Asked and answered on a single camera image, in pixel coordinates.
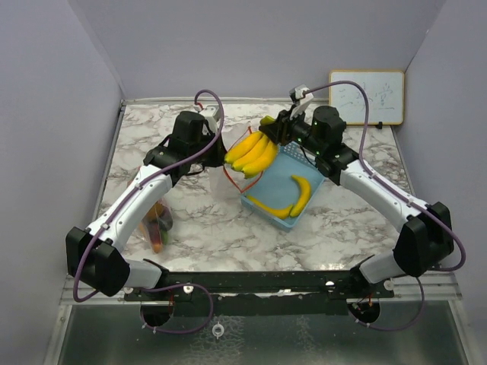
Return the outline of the single yellow banana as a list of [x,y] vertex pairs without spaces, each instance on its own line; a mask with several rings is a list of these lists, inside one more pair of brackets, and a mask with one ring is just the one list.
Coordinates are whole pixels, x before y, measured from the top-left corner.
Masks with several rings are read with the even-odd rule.
[[298,184],[300,196],[290,212],[290,217],[298,217],[310,201],[312,189],[308,179],[296,175],[292,175],[291,178]]

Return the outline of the clear zip bag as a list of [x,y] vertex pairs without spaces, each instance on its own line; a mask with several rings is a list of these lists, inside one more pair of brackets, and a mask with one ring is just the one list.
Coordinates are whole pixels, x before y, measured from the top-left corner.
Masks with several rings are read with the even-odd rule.
[[173,216],[165,199],[157,200],[138,225],[138,229],[152,252],[159,253],[169,242],[169,231],[173,227]]
[[[249,122],[232,127],[229,132],[222,134],[225,148],[229,151],[235,148],[251,134],[256,132]],[[239,168],[234,167],[234,162],[225,163],[222,167],[211,168],[209,173],[210,193],[216,199],[236,198],[248,192],[263,177],[258,173],[250,178]]]

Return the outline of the yellow banana bunch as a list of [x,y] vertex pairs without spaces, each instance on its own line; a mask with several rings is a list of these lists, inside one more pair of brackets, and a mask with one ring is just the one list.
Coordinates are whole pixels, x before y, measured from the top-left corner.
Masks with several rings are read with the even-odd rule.
[[276,159],[278,152],[278,145],[257,129],[239,140],[226,153],[224,162],[232,170],[242,173],[245,179],[250,179],[266,170]]

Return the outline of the blue perforated plastic basket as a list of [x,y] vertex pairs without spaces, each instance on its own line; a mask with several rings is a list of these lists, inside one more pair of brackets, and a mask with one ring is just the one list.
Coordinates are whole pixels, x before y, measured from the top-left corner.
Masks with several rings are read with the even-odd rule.
[[270,208],[287,208],[297,202],[300,195],[299,185],[291,178],[292,175],[304,177],[309,181],[312,196],[317,194],[317,190],[325,181],[325,177],[307,160],[300,146],[292,142],[280,147],[273,164],[263,173],[260,180],[240,195],[241,204],[276,228],[285,232],[292,230],[304,213],[297,217],[280,219],[249,200],[253,197]]

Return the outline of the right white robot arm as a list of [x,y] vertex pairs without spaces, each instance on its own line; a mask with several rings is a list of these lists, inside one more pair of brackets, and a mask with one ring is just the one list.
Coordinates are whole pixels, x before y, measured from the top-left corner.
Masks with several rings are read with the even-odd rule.
[[393,249],[357,264],[349,279],[351,292],[367,297],[377,283],[397,276],[418,278],[454,250],[450,212],[440,202],[430,205],[395,186],[360,160],[342,140],[346,124],[331,106],[319,106],[312,121],[282,110],[276,118],[265,117],[259,130],[271,141],[285,146],[297,143],[315,157],[318,171],[338,186],[363,198],[397,230]]

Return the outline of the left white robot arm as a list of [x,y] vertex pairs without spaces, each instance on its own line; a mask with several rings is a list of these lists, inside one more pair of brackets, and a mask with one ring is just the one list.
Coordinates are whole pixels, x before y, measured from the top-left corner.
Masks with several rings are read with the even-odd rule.
[[182,111],[172,132],[146,154],[120,197],[86,228],[73,227],[68,232],[68,273],[76,287],[84,283],[108,297],[124,287],[141,288],[152,300],[166,295],[168,282],[162,267],[147,260],[127,260],[122,253],[146,214],[189,173],[193,164],[223,164],[223,120],[220,106]]

